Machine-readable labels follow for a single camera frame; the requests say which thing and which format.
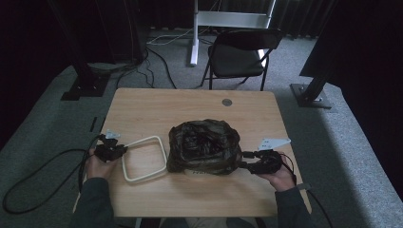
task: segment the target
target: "small device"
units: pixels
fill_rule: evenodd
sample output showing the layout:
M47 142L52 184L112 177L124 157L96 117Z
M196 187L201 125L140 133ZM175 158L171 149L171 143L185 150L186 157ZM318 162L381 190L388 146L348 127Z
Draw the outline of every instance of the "small device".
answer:
M103 162L117 160L127 151L127 146L118 145L118 140L106 135L100 135L99 140L103 144L98 144L95 147L94 154Z
M247 163L246 161L238 162L239 168L246 168L251 174L273 174L283 165L281 155L273 149L254 152L245 151L242 152L242 156L247 159L260 159L255 163Z

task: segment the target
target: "person's hand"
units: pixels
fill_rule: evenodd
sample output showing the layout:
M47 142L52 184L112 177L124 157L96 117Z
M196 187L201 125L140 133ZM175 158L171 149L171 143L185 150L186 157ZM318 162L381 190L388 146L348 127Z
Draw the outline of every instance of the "person's hand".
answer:
M118 160L103 162L94 155L94 151L95 149L89 150L90 157L86 162L86 177L88 179L103 178L107 180L118 163Z
M284 156L281 156L281 159L287 164ZM257 176L270 181L270 184L278 192L283 192L296 186L293 181L293 174L284 165L274 174L257 174Z

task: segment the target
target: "wooden table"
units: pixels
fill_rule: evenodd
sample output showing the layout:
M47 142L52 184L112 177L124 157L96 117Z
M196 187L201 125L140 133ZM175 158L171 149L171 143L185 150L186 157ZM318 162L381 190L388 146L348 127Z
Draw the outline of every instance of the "wooden table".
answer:
M225 106L222 100L232 104ZM159 136L169 153L168 132L184 122L214 119L230 124L240 134L242 150L258 150L263 138L287 139L275 96L266 91L120 88L106 117L107 129L122 134L128 144ZM290 144L277 149L295 165ZM158 170L163 157L157 142L131 147L125 162L131 178ZM277 214L275 189L267 180L237 169L228 176L194 178L165 172L152 180L129 183L122 162L110 180L110 196L116 217L270 217ZM311 205L301 192L308 210Z

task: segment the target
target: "sleeve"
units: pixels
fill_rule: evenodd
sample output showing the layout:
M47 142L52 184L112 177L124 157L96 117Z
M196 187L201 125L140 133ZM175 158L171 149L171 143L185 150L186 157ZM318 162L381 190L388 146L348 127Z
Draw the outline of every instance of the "sleeve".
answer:
M297 187L276 192L278 227L315 227Z
M107 180L92 178L84 183L69 227L117 227L110 203Z

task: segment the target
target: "stand base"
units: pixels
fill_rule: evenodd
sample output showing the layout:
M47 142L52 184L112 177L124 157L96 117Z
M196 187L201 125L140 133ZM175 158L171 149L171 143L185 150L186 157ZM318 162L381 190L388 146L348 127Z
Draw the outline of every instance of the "stand base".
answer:
M79 79L74 81L69 92L65 92L61 98L62 101L78 101L80 97L102 97L109 81L110 74L97 75L93 88L81 88Z
M326 108L326 109L332 108L331 104L329 103L329 101L323 91L320 92L319 96L317 96L317 98L314 101L308 102L303 97L303 93L305 92L308 85L290 84L290 87L294 92L294 96L296 97L299 106Z

